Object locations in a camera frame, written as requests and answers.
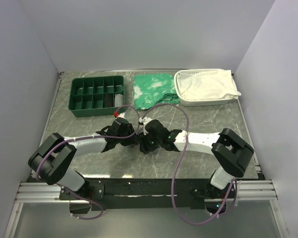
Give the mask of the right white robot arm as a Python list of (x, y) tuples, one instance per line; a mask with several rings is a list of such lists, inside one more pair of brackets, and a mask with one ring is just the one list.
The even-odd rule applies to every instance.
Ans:
[(169, 131), (160, 121), (149, 117), (139, 120), (140, 151), (144, 154), (159, 147), (166, 151), (193, 151), (214, 155), (220, 167), (201, 189), (192, 189), (193, 195), (218, 198), (234, 178), (241, 178), (250, 163), (254, 149), (229, 128), (216, 133), (193, 133), (180, 129)]

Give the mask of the green compartment organizer tray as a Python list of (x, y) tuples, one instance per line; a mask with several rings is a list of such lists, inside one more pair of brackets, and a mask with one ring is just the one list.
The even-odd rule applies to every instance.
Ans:
[(123, 94), (125, 103), (124, 77), (98, 76), (72, 80), (68, 109), (77, 117), (112, 115), (117, 107), (105, 108), (104, 94)]

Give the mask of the green white patterned underwear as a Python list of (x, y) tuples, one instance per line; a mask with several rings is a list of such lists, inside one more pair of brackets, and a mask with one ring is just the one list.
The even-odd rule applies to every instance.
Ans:
[(133, 93), (137, 110), (147, 110), (160, 103), (179, 104), (173, 75), (168, 73), (136, 75)]

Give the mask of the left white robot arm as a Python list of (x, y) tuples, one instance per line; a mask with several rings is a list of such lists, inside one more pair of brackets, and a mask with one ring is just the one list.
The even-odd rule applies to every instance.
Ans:
[(85, 154), (107, 152), (117, 144), (133, 145), (136, 141), (132, 124), (117, 117), (111, 125), (88, 136), (63, 137), (52, 133), (29, 158), (28, 166), (39, 180), (68, 188), (77, 199), (84, 199), (92, 196), (92, 188), (79, 172), (69, 168), (72, 160)]

